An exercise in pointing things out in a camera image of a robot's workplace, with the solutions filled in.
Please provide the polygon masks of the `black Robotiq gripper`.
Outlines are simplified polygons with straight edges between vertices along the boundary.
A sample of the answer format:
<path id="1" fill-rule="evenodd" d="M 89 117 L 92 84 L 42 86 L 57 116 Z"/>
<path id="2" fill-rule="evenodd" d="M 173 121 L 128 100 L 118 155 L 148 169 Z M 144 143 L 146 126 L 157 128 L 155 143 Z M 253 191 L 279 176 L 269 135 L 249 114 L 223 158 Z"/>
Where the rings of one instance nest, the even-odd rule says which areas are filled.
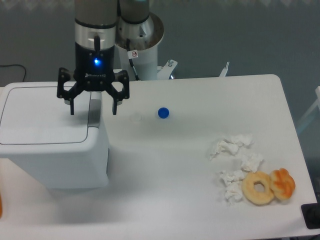
<path id="1" fill-rule="evenodd" d="M 112 114 L 117 114 L 118 103 L 130 98 L 130 81 L 126 70 L 114 73 L 115 48 L 94 49 L 75 44 L 75 70 L 69 71 L 64 67 L 58 69 L 57 94 L 59 99 L 69 102 L 70 114 L 74 115 L 74 99 L 84 90 L 88 92 L 104 91 L 112 97 Z M 64 84 L 75 80 L 75 84 L 66 90 Z M 113 82 L 122 84 L 121 91 L 117 91 Z"/>

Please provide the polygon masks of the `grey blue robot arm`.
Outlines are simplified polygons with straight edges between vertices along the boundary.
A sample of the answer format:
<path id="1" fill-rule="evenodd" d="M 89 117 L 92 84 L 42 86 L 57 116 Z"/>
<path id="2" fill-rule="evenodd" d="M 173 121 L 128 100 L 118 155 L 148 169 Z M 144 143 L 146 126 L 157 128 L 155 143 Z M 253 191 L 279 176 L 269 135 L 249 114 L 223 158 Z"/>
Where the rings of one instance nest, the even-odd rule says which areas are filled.
<path id="1" fill-rule="evenodd" d="M 57 97 L 74 114 L 74 99 L 83 91 L 106 91 L 113 99 L 112 113 L 130 97 L 126 70 L 114 73 L 117 18 L 137 26 L 150 16 L 147 0 L 76 0 L 75 70 L 59 68 Z"/>

